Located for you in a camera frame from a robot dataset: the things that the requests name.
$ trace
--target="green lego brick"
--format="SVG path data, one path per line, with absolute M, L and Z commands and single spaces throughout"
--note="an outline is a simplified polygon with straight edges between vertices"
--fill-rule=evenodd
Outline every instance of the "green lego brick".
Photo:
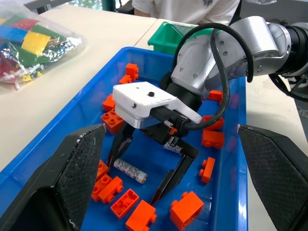
M 19 16 L 19 15 L 14 15 L 13 17 L 9 18 L 8 20 L 6 20 L 4 23 L 2 23 L 2 25 L 12 25 L 14 23 L 17 23 L 23 19 L 25 19 L 25 16 Z
M 44 56 L 36 56 L 21 47 L 15 46 L 11 43 L 8 43 L 8 47 L 12 52 L 13 57 L 17 57 L 17 62 L 22 64 L 24 67 L 34 66 L 36 64 L 45 64 L 50 62 L 49 58 Z
M 64 37 L 63 35 L 60 35 L 52 30 L 49 30 L 45 27 L 42 27 L 40 25 L 35 25 L 32 30 L 33 32 L 37 32 L 37 33 L 40 33 L 40 34 L 44 34 L 44 35 L 48 35 L 50 36 L 51 38 L 57 38 L 61 41 L 66 41 L 66 37 Z

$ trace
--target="white t-shirt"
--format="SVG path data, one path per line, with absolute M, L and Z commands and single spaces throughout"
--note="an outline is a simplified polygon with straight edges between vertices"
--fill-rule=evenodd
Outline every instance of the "white t-shirt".
M 229 25 L 240 0 L 133 0 L 133 7 L 151 17 L 171 21 Z

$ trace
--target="yellow lego brick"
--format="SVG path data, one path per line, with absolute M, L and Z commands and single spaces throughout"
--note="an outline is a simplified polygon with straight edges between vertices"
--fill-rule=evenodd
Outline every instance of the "yellow lego brick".
M 50 36 L 29 31 L 25 36 L 21 48 L 41 56 L 49 40 Z
M 0 18 L 0 25 L 6 21 L 5 18 Z

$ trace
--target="blue lego brick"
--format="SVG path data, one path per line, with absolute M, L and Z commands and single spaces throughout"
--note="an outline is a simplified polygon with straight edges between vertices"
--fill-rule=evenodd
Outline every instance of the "blue lego brick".
M 0 39 L 22 43 L 28 31 L 11 26 L 0 25 Z

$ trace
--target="green plastic bin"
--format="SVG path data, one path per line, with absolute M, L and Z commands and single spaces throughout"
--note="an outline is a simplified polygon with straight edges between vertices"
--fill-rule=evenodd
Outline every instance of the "green plastic bin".
M 174 54 L 183 36 L 194 27 L 195 26 L 182 26 L 163 22 L 149 39 L 148 45 L 153 45 L 154 51 Z M 213 29 L 204 29 L 195 33 L 193 37 L 198 35 L 210 35 L 212 30 Z

